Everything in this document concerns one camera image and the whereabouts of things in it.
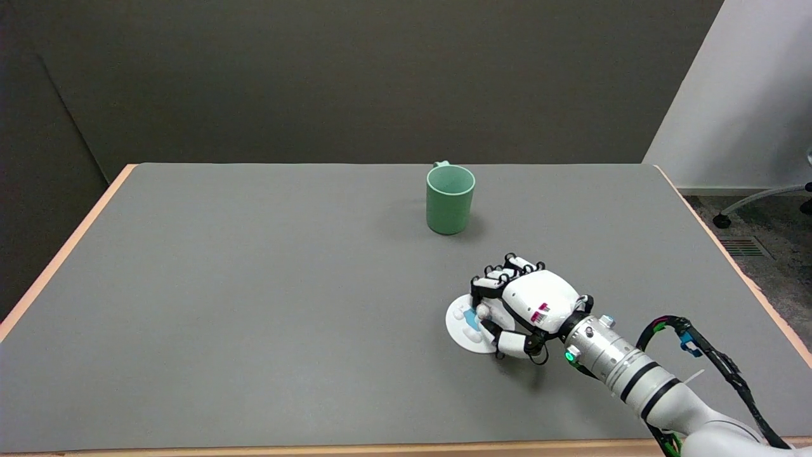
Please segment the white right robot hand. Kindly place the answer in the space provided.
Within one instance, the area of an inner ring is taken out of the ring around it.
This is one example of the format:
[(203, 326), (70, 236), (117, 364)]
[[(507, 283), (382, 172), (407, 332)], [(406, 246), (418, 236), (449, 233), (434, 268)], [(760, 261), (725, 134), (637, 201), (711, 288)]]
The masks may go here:
[(545, 263), (532, 263), (507, 253), (502, 265), (488, 265), (469, 283), (471, 309), (478, 332), (495, 356), (528, 359), (536, 365), (548, 361), (546, 344), (564, 339), (565, 323), (583, 318), (594, 306), (591, 295), (581, 295)]

